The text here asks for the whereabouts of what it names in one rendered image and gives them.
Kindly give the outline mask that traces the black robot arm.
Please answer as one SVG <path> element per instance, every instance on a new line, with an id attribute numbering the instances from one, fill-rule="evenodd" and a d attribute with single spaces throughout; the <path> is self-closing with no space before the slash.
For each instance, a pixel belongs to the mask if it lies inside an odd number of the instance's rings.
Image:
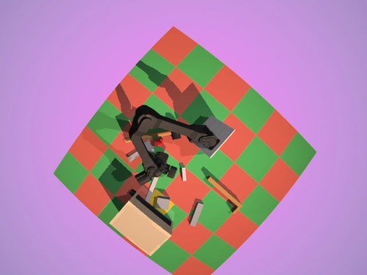
<path id="1" fill-rule="evenodd" d="M 214 133 L 206 125 L 187 125 L 162 116 L 147 105 L 138 107 L 135 111 L 132 126 L 128 133 L 131 142 L 143 161 L 144 171 L 135 175 L 135 179 L 138 181 L 140 186 L 152 181 L 152 177 L 160 177 L 166 170 L 164 166 L 166 166 L 169 155 L 164 152 L 156 152 L 155 161 L 155 158 L 148 152 L 141 138 L 149 129 L 154 128 L 161 128 L 184 135 L 188 138 L 190 143 L 195 143 L 196 145 L 203 144 L 210 150 L 220 142 L 220 140 L 216 138 Z M 156 162 L 161 164 L 157 164 Z"/>

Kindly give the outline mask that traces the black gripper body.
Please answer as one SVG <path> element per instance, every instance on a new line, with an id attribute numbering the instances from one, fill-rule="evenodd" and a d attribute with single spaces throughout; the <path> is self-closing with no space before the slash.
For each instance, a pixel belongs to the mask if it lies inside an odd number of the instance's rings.
<path id="1" fill-rule="evenodd" d="M 167 177 L 169 177 L 169 178 L 174 178 L 174 176 L 175 176 L 175 173 L 176 173 L 176 171 L 177 171 L 177 168 L 176 167 L 173 167 L 173 166 L 168 166 L 168 165 L 166 165 L 166 166 L 164 166 L 165 167 L 165 171 L 164 172 L 168 172 L 167 173 Z M 169 169 L 170 168 L 170 169 Z"/>

